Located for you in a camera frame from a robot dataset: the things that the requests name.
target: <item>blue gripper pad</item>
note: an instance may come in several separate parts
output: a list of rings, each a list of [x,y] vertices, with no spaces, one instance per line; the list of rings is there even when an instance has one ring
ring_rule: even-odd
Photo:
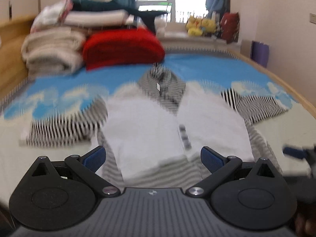
[[[201,149],[201,161],[203,165],[211,172],[214,173],[225,165],[225,157],[219,155],[209,147]]]
[[[86,158],[83,158],[82,164],[90,169],[92,172],[97,172],[97,170],[104,164],[106,159],[104,147],[98,146],[87,155],[88,156]]]
[[[292,157],[300,159],[300,160],[307,158],[307,153],[305,150],[295,149],[292,147],[284,147],[283,154],[292,156]]]

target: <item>dark green cloth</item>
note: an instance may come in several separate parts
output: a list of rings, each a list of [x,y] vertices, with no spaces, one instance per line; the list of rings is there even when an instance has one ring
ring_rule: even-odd
[[[166,14],[167,11],[139,11],[138,9],[124,6],[118,3],[116,0],[111,0],[109,2],[99,1],[99,0],[72,0],[74,6],[73,11],[116,11],[116,10],[126,10],[130,15],[140,17],[146,27],[156,33],[155,30],[155,17]]]

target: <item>cloud pattern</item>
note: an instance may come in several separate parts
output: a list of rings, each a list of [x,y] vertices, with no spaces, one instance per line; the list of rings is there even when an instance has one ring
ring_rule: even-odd
[[[221,86],[213,81],[203,80],[200,85],[204,90],[211,90],[213,93],[220,94],[228,88]],[[268,82],[264,87],[251,81],[235,81],[232,82],[231,88],[235,89],[241,95],[258,95],[258,96],[274,96],[285,107],[291,109],[295,101],[288,95],[284,89],[272,82]]]
[[[61,96],[54,87],[33,95],[26,93],[4,111],[4,119],[19,117],[30,110],[32,110],[33,119],[45,119],[56,114],[64,114],[74,107],[82,110],[89,106],[98,95],[106,98],[109,91],[104,86],[83,85],[68,90]]]
[[[214,81],[202,80],[199,83],[205,91],[211,91],[218,95],[221,91],[227,89]],[[241,95],[272,95],[289,109],[292,108],[295,102],[282,87],[272,82],[260,86],[251,81],[235,81],[231,83],[231,87]],[[33,95],[25,93],[4,111],[4,119],[14,119],[28,111],[32,111],[33,119],[45,119],[56,114],[67,113],[74,108],[82,110],[89,106],[97,95],[107,98],[109,90],[102,85],[86,84],[67,90],[61,95],[54,87]]]

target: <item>stack of clothes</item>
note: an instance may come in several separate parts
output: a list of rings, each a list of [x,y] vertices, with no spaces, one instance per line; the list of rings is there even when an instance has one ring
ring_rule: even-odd
[[[32,75],[73,73],[83,61],[87,70],[161,62],[165,52],[155,36],[155,18],[166,13],[139,11],[115,0],[64,0],[36,17],[22,57]],[[127,25],[129,15],[139,17],[145,27]]]
[[[58,27],[30,34],[21,48],[29,76],[71,74],[83,65],[86,37],[70,28]]]

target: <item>light switch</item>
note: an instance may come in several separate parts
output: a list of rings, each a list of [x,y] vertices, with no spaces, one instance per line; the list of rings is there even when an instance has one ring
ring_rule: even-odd
[[[309,21],[310,21],[311,23],[316,24],[316,14],[310,13],[310,14],[309,14]]]

